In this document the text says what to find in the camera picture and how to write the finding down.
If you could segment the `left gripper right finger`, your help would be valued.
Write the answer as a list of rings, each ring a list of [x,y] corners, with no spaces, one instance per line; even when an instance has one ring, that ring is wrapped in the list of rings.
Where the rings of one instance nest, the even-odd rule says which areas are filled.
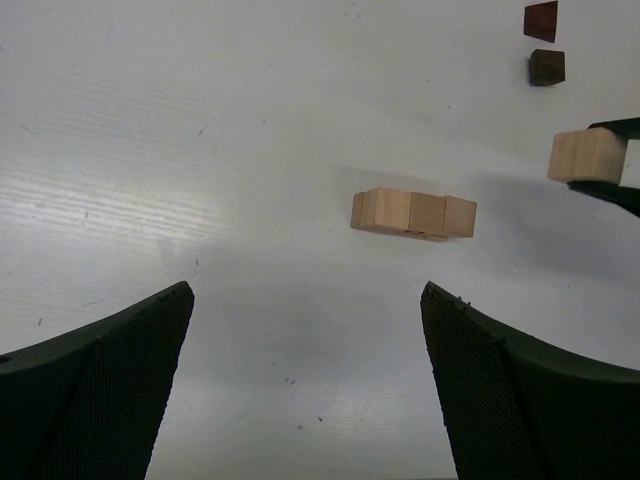
[[[433,282],[421,314],[458,478],[638,478],[638,371],[555,347]]]

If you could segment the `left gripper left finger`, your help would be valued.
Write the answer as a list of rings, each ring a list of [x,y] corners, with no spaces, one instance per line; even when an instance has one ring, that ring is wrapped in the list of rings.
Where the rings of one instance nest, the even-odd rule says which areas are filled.
[[[3,354],[2,478],[144,478],[194,302],[181,281]]]

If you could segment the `dark brown house block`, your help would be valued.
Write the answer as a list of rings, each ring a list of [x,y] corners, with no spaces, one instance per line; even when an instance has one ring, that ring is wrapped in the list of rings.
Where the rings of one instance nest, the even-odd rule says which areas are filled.
[[[558,5],[558,1],[548,1],[526,6],[523,34],[537,40],[554,43],[558,23]]]

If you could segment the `long light wood block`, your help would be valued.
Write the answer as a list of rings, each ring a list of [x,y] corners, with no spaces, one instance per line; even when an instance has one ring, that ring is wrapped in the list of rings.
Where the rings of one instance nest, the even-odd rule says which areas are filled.
[[[350,225],[372,233],[445,242],[445,205],[442,196],[378,187],[354,195]]]

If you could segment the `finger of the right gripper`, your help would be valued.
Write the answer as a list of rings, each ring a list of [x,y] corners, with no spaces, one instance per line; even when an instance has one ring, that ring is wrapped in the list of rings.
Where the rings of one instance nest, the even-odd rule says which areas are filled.
[[[623,141],[639,140],[640,118],[632,117],[592,123],[589,130],[596,130],[603,138],[617,138]]]
[[[568,188],[583,195],[619,206],[640,217],[640,189],[603,181],[571,181]]]

